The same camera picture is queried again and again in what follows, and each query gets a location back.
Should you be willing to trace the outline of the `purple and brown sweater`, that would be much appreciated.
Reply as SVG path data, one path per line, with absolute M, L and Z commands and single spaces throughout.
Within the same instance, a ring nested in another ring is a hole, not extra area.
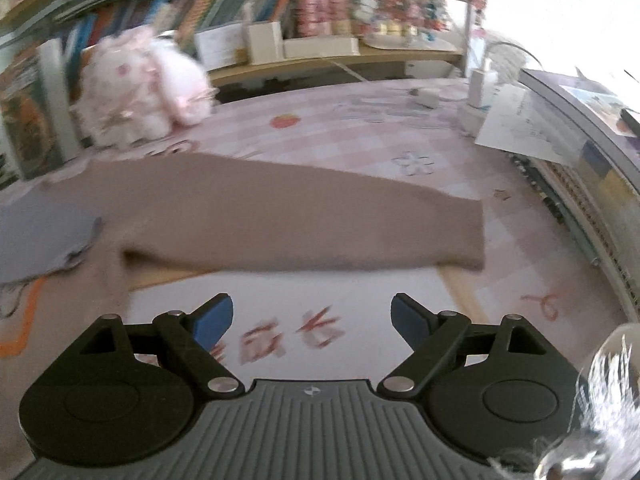
M 115 310 L 126 254 L 203 270 L 480 270 L 483 207 L 352 172 L 179 153 L 90 162 L 2 208 L 3 283 L 55 273 L 83 306 Z

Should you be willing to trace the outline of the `pink checkered cartoon desk mat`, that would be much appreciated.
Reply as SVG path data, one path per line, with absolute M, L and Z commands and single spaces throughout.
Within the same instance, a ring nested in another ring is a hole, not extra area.
M 444 102 L 426 110 L 405 81 L 342 84 L 232 103 L 217 133 L 189 131 L 144 144 L 131 158 L 228 155 L 346 170 L 438 188 L 484 207 L 482 272 L 435 269 L 346 273 L 230 273 L 196 278 L 152 262 L 131 266 L 130 320 L 191 310 L 216 292 L 234 302 L 233 325 L 214 349 L 241 378 L 381 378 L 406 344 L 388 306 L 406 292 L 433 310 L 478 322 L 525 315 L 578 368 L 620 324 L 623 310 L 585 245 L 512 158 L 458 128 L 462 85 L 439 80 Z

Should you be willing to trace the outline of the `white pen holder box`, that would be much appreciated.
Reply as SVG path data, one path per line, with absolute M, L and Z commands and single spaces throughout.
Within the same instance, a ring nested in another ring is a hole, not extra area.
M 253 23 L 245 29 L 248 58 L 253 65 L 284 60 L 282 29 L 278 21 Z

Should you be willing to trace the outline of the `stack of books at right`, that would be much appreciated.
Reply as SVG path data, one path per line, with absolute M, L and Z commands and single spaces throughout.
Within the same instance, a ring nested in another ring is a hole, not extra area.
M 632 322 L 639 319 L 639 137 L 626 107 L 597 81 L 523 68 L 527 105 L 559 162 L 530 160 L 554 188 L 600 260 Z

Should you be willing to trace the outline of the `pink white plush bunny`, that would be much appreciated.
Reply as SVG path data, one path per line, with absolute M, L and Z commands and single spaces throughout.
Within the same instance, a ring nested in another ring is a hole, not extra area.
M 217 93 L 200 63 L 142 25 L 90 50 L 72 113 L 93 145 L 129 148 L 200 124 L 212 114 Z

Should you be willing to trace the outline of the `fluffy white sleeve trim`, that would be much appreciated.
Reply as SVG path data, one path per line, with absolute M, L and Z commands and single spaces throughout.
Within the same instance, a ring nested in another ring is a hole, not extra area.
M 488 460 L 498 479 L 637 479 L 639 477 L 639 324 L 617 326 L 575 382 L 570 424 L 561 437 L 541 438 L 517 458 L 533 467 L 519 474 Z

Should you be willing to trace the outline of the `row of books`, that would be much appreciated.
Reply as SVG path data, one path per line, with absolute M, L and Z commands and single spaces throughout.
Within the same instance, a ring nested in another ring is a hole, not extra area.
M 445 22 L 444 0 L 24 0 L 1 21 L 1 179 L 39 176 L 80 153 L 70 118 L 52 118 L 34 80 L 51 61 L 61 76 L 55 99 L 64 102 L 86 50 L 108 36 L 148 26 L 206 58 L 224 26 L 256 32 L 271 23 L 273 54 L 234 56 L 258 72 L 295 70 L 311 58 L 457 62 L 460 51 L 439 35 Z

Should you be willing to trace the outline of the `white paper sheet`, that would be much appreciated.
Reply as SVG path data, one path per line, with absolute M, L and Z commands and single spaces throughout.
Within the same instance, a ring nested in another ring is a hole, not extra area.
M 537 93 L 516 84 L 504 84 L 492 101 L 475 143 L 573 167 L 586 136 Z

